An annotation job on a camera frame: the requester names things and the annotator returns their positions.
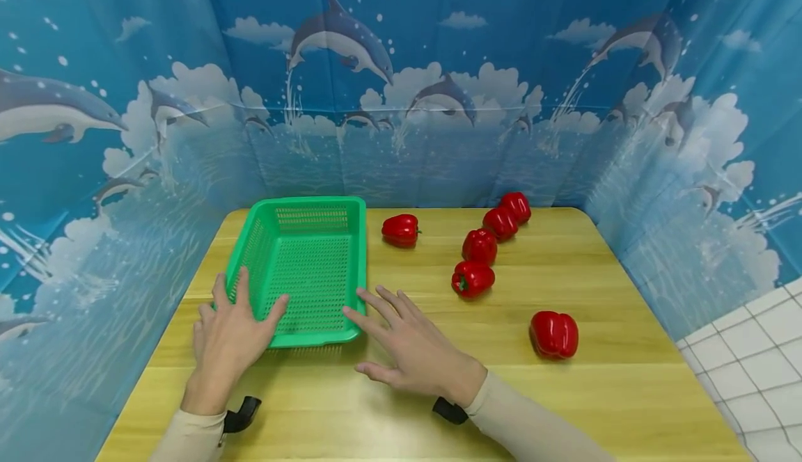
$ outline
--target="blue curtain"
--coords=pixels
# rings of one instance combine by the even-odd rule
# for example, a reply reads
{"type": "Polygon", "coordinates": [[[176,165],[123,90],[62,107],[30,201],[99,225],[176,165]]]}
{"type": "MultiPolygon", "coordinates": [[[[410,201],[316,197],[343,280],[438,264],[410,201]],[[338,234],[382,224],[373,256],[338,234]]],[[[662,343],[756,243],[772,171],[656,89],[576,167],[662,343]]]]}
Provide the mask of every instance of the blue curtain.
{"type": "Polygon", "coordinates": [[[263,198],[579,207],[674,340],[798,278],[801,8],[0,0],[0,458],[91,460],[263,198]]]}

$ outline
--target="red bell pepper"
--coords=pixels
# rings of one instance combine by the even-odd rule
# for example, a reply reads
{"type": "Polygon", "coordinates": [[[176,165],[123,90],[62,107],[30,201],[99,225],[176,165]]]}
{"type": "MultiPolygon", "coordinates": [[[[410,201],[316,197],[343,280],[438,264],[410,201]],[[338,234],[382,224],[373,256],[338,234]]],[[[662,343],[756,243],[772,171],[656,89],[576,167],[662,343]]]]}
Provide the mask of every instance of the red bell pepper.
{"type": "Polygon", "coordinates": [[[515,221],[515,216],[506,208],[498,207],[493,208],[485,214],[485,219],[482,221],[487,229],[499,242],[512,239],[512,236],[518,232],[518,223],[515,221]]]}
{"type": "Polygon", "coordinates": [[[391,216],[382,224],[384,241],[399,248],[411,248],[418,242],[418,218],[415,215],[391,216]]]}
{"type": "Polygon", "coordinates": [[[529,200],[524,193],[506,193],[499,207],[510,210],[518,225],[526,224],[532,218],[532,209],[529,209],[529,200]]]}
{"type": "Polygon", "coordinates": [[[465,260],[475,260],[489,266],[496,261],[497,252],[496,236],[487,229],[470,231],[462,244],[462,257],[465,260]]]}
{"type": "Polygon", "coordinates": [[[496,282],[496,273],[489,265],[466,260],[454,267],[452,288],[462,298],[476,298],[496,282]]]}
{"type": "Polygon", "coordinates": [[[545,358],[566,360],[579,345],[579,327],[568,314],[542,310],[529,322],[529,339],[535,351],[545,358]]]}

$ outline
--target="beige sleeve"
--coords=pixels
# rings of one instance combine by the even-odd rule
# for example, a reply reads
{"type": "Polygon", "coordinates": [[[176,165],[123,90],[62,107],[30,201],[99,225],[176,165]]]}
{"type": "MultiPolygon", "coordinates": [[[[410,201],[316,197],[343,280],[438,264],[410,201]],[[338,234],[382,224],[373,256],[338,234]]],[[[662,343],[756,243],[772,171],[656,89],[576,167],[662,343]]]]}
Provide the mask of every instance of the beige sleeve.
{"type": "Polygon", "coordinates": [[[523,397],[493,372],[465,409],[486,436],[517,461],[609,462],[614,458],[584,432],[532,399],[523,397]]]}
{"type": "Polygon", "coordinates": [[[200,416],[178,410],[150,462],[216,462],[223,453],[226,414],[200,416]]]}

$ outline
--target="hand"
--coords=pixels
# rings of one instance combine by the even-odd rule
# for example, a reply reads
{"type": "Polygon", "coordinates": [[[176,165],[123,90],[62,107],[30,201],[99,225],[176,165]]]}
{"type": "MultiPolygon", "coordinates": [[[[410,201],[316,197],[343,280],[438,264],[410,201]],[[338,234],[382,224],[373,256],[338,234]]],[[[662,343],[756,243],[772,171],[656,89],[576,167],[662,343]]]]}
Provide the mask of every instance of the hand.
{"type": "Polygon", "coordinates": [[[357,295],[379,311],[389,327],[351,308],[343,308],[343,313],[390,353],[395,368],[367,362],[359,363],[356,371],[392,388],[443,397],[462,408],[473,403],[485,382],[485,367],[454,347],[405,293],[392,294],[384,287],[376,287],[376,292],[381,298],[361,288],[357,295]]]}
{"type": "Polygon", "coordinates": [[[249,275],[239,270],[236,303],[228,302],[226,275],[217,274],[210,304],[198,308],[200,321],[192,326],[196,368],[192,372],[181,409],[196,415],[217,415],[226,409],[228,395],[242,374],[265,352],[289,297],[281,295],[264,321],[253,318],[249,275]]]}

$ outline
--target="green plastic basket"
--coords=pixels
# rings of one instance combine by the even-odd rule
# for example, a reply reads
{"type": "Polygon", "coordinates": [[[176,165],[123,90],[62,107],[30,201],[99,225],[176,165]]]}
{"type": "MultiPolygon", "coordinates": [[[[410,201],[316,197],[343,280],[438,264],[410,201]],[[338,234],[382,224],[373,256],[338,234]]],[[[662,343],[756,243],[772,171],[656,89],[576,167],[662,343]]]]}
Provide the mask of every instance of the green plastic basket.
{"type": "Polygon", "coordinates": [[[365,314],[356,289],[365,287],[367,261],[364,200],[261,200],[250,209],[228,261],[226,292],[233,302],[239,267],[248,267],[258,321],[281,294],[290,295],[271,349],[347,342],[359,327],[343,315],[343,306],[365,314]]]}

